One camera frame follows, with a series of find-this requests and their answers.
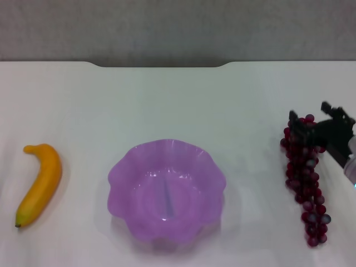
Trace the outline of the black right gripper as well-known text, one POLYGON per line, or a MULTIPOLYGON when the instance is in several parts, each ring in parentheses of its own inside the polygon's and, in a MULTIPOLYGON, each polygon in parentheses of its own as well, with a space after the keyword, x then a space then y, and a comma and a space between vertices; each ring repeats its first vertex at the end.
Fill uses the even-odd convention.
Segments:
MULTIPOLYGON (((311 144, 324 148, 344 168, 352 154, 348 143, 354 137, 353 126, 356 121, 342 107, 332 107, 326 101, 322 102, 322 111, 332 119, 312 127, 311 144)), ((293 110, 289 111, 289 123, 291 134, 298 142, 307 144, 310 131, 293 110)))

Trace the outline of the dark red grape bunch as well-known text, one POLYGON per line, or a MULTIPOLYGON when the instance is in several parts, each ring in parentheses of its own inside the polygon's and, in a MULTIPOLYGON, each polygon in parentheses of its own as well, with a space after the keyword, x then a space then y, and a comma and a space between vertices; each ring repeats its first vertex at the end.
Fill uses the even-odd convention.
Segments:
POLYGON ((319 187, 320 175, 315 170, 319 155, 325 152, 325 148, 306 144, 297 136, 292 120, 284 129, 280 146, 288 160, 285 185, 294 194, 295 202, 301 206, 307 245, 316 248, 327 241, 328 224, 331 222, 324 205, 325 197, 319 187))

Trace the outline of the yellow banana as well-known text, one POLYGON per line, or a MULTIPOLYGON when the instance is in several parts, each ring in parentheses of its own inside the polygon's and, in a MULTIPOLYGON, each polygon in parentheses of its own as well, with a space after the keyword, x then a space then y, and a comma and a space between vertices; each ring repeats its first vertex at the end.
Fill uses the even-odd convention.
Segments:
POLYGON ((52 146, 27 145, 23 151, 39 160, 39 172, 16 211, 16 228, 26 227, 38 219, 55 194, 62 177, 62 162, 52 146))

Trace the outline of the purple wavy plastic bowl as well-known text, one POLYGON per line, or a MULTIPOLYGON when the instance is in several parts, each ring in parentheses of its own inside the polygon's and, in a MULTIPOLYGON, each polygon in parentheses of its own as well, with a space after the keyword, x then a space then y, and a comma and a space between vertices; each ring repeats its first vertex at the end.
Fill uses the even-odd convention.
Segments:
POLYGON ((108 173, 107 208, 141 241, 193 241, 218 222, 226 177, 210 154, 163 139, 137 145, 108 173))

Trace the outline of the grey partition screen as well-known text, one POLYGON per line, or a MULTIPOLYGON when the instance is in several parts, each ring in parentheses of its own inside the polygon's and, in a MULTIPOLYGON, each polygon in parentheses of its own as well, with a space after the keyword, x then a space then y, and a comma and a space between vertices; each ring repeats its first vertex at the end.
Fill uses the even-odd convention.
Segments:
POLYGON ((356 60, 356 0, 0 0, 0 61, 356 60))

